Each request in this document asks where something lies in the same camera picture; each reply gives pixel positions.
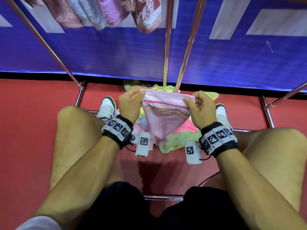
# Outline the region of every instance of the shoelace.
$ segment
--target shoelace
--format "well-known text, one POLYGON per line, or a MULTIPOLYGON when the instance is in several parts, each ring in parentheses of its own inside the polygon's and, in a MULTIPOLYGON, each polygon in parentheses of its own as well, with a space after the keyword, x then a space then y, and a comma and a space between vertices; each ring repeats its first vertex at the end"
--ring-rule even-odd
POLYGON ((100 116, 113 116, 113 106, 110 104, 105 104, 101 110, 99 111, 97 118, 99 118, 100 116))
POLYGON ((217 114, 216 119, 217 119, 218 122, 223 124, 228 129, 232 129, 232 127, 230 126, 230 123, 228 122, 228 120, 226 119, 226 117, 223 114, 217 114))

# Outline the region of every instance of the white sneaker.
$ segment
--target white sneaker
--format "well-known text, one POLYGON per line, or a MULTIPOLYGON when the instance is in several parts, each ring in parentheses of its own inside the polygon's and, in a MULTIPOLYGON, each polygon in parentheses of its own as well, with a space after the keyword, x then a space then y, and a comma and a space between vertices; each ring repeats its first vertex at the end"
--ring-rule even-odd
POLYGON ((101 103, 99 113, 97 118, 101 119, 105 124, 107 124, 116 113, 116 103, 114 99, 110 96, 106 96, 101 103))
POLYGON ((228 119, 227 119, 227 113, 226 113, 225 106, 221 103, 218 103, 215 105, 215 109, 216 109, 215 113, 216 113, 217 121, 232 131, 232 127, 230 126, 230 123, 228 122, 228 119))

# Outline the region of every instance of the black cable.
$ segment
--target black cable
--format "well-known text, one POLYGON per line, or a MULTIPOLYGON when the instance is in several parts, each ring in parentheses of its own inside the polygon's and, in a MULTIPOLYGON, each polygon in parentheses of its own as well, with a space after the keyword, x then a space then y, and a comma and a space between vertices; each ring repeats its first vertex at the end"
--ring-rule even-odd
MULTIPOLYGON (((125 146, 126 149, 128 149, 126 146, 125 146)), ((131 149, 128 149, 129 151, 131 152, 136 152, 135 150, 131 150, 131 149)))
POLYGON ((208 179, 214 177, 215 175, 217 175, 220 171, 218 171, 216 174, 213 174, 212 176, 210 176, 209 178, 206 178, 203 182, 201 182, 201 184, 203 184, 205 181, 207 181, 208 179))
POLYGON ((206 161, 206 160, 210 159, 211 156, 212 156, 212 155, 210 155, 210 156, 207 157, 206 159, 199 159, 199 160, 200 160, 200 161, 206 161))

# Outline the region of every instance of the pink towel with stripes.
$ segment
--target pink towel with stripes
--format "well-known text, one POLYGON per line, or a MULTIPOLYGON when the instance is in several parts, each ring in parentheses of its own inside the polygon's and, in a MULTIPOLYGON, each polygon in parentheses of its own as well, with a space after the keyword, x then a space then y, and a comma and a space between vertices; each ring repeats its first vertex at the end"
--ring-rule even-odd
POLYGON ((183 99, 194 96, 181 93, 146 89, 142 105, 147 119, 145 131, 151 135, 151 143, 163 145, 167 136, 176 131, 190 117, 191 113, 183 99))

